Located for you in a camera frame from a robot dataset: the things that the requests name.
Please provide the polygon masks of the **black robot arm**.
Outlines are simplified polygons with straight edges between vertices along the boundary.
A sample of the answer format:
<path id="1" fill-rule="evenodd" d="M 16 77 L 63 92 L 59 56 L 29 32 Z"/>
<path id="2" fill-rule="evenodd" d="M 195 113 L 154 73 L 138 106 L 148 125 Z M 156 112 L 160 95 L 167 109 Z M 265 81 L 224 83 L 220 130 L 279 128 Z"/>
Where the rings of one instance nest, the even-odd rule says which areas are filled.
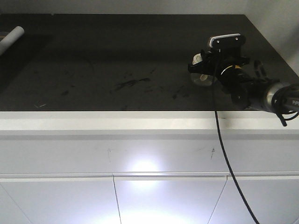
<path id="1" fill-rule="evenodd" d="M 199 53 L 199 62 L 189 65 L 191 73 L 212 76 L 231 96 L 233 104 L 244 110 L 252 108 L 275 114 L 282 123 L 299 115 L 299 86 L 285 84 L 267 76 L 263 64 L 254 61 L 254 76 L 243 70 L 250 59 L 240 55 L 241 49 L 211 50 Z"/>

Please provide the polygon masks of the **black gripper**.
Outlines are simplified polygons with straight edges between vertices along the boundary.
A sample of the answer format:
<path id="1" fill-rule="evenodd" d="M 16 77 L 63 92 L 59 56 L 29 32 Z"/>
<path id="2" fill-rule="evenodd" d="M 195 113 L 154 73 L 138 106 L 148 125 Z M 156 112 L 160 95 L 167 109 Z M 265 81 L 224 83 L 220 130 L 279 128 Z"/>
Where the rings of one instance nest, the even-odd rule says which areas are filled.
<path id="1" fill-rule="evenodd" d="M 212 99 L 216 100 L 215 86 L 218 81 L 233 103 L 248 103 L 247 84 L 250 76 L 242 69 L 249 58 L 242 56 L 241 48 L 218 49 L 200 52 L 200 62 L 188 64 L 190 73 L 212 75 Z"/>

